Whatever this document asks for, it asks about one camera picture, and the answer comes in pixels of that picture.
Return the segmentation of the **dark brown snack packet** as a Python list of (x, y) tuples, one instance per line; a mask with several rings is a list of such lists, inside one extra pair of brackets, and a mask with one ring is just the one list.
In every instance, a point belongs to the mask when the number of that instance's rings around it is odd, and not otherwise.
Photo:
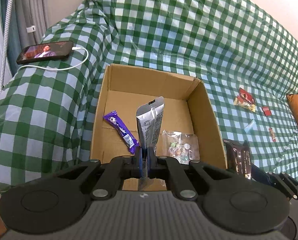
[(251, 179), (251, 153), (247, 141), (223, 139), (226, 149), (227, 169), (231, 172)]

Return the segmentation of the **clear candy bag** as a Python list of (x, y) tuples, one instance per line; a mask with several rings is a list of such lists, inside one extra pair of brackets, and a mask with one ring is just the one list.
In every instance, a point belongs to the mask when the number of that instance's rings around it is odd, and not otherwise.
[(163, 131), (162, 155), (173, 157), (180, 164), (188, 165), (191, 160), (199, 160), (199, 143), (195, 134)]

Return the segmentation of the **small red yellow candy stick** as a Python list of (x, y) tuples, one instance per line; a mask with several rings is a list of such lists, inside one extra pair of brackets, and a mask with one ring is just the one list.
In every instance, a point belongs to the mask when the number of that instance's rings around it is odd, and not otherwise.
[(272, 127), (269, 128), (270, 137), (273, 142), (276, 142), (276, 136)]

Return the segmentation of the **light blue sachet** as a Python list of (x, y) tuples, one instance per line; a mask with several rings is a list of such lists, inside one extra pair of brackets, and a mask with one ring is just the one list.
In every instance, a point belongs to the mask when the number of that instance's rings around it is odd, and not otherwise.
[(256, 124), (255, 120), (250, 121), (250, 123), (244, 127), (244, 132), (249, 133), (255, 124)]

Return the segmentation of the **silver snack packet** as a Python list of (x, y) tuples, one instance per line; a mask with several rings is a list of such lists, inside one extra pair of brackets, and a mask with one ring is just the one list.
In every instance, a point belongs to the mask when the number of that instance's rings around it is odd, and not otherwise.
[(138, 190), (144, 190), (151, 184), (147, 177), (147, 149), (151, 146), (156, 150), (164, 105), (164, 97), (160, 96), (140, 106), (136, 112), (138, 137), (142, 148), (142, 177), (138, 181)]

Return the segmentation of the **purple chocolate bar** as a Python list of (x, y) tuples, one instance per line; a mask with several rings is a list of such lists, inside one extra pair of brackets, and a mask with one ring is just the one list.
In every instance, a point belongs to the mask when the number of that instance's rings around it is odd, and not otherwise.
[(117, 111), (111, 111), (110, 113), (104, 115), (103, 118), (108, 124), (117, 130), (120, 137), (127, 145), (129, 153), (135, 155), (136, 148), (139, 146), (139, 142), (135, 139), (131, 131), (119, 117)]

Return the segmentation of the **small red square packet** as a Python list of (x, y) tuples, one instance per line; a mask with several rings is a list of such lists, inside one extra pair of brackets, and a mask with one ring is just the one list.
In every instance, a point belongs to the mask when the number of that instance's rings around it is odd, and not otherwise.
[(272, 115), (272, 113), (270, 111), (270, 108), (268, 106), (263, 106), (262, 111), (263, 111), (265, 116), (271, 116)]

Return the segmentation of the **yellow cow snack bar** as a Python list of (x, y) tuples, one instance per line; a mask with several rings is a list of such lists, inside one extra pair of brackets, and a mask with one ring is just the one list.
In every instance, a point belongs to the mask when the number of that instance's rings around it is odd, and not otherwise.
[(245, 99), (243, 99), (241, 96), (237, 96), (235, 99), (234, 99), (234, 102), (233, 104), (235, 106), (240, 106), (244, 109), (247, 109), (249, 111), (252, 111), (253, 113), (256, 112), (256, 105), (255, 104), (252, 104), (252, 103), (249, 103), (247, 102)]

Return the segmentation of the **open cardboard box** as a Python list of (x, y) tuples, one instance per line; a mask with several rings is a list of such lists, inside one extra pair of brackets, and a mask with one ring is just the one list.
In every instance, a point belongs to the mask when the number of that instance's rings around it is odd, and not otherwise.
[(111, 64), (105, 69), (96, 107), (90, 157), (102, 163), (128, 155), (132, 139), (167, 155), (163, 132), (193, 134), (198, 149), (182, 152), (226, 168), (226, 153), (206, 84), (196, 77)]

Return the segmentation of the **red chocolate wrapper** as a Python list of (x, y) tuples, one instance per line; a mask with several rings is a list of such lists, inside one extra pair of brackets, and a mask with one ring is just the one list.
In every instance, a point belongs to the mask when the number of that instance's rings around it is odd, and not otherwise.
[(255, 99), (253, 98), (253, 96), (248, 93), (246, 90), (240, 88), (239, 89), (239, 96), (246, 102), (254, 105), (255, 104)]

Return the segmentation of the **green checkered cloth cover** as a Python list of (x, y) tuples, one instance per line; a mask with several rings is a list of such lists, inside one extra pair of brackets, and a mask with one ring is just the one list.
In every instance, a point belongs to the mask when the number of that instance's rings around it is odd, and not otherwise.
[[(42, 38), (65, 40), (82, 50), (18, 70), (0, 94), (0, 194), (89, 158), (112, 63), (201, 79), (222, 137), (248, 141), (255, 165), (298, 180), (298, 126), (286, 98), (298, 93), (298, 41), (250, 0), (83, 0)], [(240, 88), (255, 113), (233, 104)]]

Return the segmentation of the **black smartphone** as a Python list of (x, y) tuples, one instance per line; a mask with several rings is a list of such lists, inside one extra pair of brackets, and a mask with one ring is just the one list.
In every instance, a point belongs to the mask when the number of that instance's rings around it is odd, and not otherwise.
[(25, 47), (16, 59), (17, 64), (62, 60), (68, 58), (74, 43), (72, 41), (49, 42)]

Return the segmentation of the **white curtain clip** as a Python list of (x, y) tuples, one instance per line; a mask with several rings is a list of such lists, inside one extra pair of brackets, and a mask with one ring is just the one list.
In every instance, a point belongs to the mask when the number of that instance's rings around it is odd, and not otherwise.
[(33, 32), (35, 32), (36, 31), (36, 26), (35, 25), (32, 25), (30, 27), (27, 27), (26, 28), (26, 31), (27, 31), (27, 33), (33, 33)]

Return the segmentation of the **grey curtain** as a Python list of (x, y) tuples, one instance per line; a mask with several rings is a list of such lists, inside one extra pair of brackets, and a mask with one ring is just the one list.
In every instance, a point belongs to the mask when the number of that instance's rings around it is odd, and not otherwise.
[[(0, 0), (0, 15), (5, 23), (7, 0)], [(26, 28), (36, 26), (36, 31), (27, 33)], [(7, 46), (7, 59), (15, 64), (23, 48), (39, 44), (46, 31), (43, 0), (13, 0), (12, 15)]]

